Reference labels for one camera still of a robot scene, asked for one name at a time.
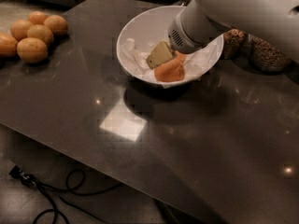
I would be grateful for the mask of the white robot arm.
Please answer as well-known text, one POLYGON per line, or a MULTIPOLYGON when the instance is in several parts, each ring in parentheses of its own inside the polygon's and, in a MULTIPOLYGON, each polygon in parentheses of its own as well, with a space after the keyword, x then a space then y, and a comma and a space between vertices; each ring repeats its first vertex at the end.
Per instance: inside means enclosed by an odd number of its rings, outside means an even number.
POLYGON ((192 0, 168 27, 173 49, 190 54, 230 29, 268 42, 299 62, 299 0, 192 0))

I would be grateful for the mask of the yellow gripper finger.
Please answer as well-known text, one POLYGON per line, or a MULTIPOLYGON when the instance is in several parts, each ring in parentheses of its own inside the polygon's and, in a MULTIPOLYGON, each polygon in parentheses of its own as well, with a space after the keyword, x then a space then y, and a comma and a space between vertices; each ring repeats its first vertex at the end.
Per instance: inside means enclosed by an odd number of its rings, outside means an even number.
POLYGON ((150 52, 146 59, 147 65, 150 69, 154 69, 162 63, 166 63, 173 59, 176 53, 171 46, 165 41, 161 40, 150 52))

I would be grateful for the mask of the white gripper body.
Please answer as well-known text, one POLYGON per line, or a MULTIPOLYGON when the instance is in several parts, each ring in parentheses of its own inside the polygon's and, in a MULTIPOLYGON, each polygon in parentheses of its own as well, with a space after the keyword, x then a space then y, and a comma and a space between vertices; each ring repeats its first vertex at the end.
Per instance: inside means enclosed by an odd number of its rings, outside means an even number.
POLYGON ((170 23, 168 38, 174 50, 191 54, 206 47, 218 36, 229 31, 204 14, 204 10, 192 0, 170 23))

